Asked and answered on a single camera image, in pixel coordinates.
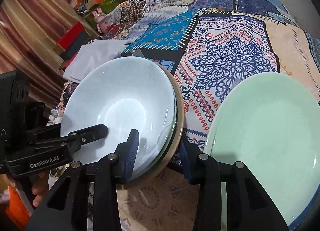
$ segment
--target mint green plate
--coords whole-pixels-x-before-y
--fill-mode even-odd
[[[244,162],[289,227],[296,226],[319,192],[320,107],[289,76],[274,72],[251,76],[223,101],[204,153],[219,162]],[[223,200],[222,211],[226,212],[226,198]]]

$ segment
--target curtain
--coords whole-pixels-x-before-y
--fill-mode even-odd
[[[0,73],[20,69],[30,80],[29,97],[54,108],[64,80],[63,60],[52,50],[78,21],[68,0],[4,0],[0,6]]]

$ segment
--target stacked plates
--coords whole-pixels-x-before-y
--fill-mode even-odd
[[[219,162],[244,162],[294,230],[320,194],[319,129],[320,107],[300,82],[261,73],[223,101],[204,153]],[[222,209],[227,212],[225,196]],[[226,226],[226,214],[222,223]]]
[[[172,75],[147,59],[123,57],[101,65],[75,89],[61,136],[100,123],[108,127],[106,138],[74,154],[74,160],[88,164],[113,153],[131,129],[137,129],[140,141],[132,180],[142,179],[154,167],[159,170],[168,148],[176,149],[179,141],[174,139],[182,134],[183,118],[181,92]]]

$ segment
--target human hand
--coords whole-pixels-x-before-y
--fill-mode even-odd
[[[42,200],[49,192],[48,179],[49,172],[44,171],[39,173],[37,175],[36,180],[33,181],[31,192],[34,195],[36,195],[35,199],[32,202],[35,207],[38,207],[40,205]],[[7,185],[11,186],[12,188],[16,187],[16,180],[10,174],[4,175],[4,181],[7,183]]]

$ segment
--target blue floral pattern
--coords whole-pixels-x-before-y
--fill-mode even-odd
[[[177,50],[179,41],[197,11],[188,11],[172,17],[158,25],[150,25],[148,30],[131,43],[124,52],[136,48],[157,48]]]
[[[188,60],[197,75],[191,87],[182,88],[185,100],[195,90],[209,90],[222,102],[237,80],[276,71],[263,22],[254,18],[200,17],[190,42],[203,47]]]
[[[264,48],[255,42],[245,42],[234,35],[225,45],[206,44],[205,55],[190,60],[200,74],[196,76],[193,89],[210,90],[222,101],[236,78],[243,80],[260,72],[276,71],[265,58]]]

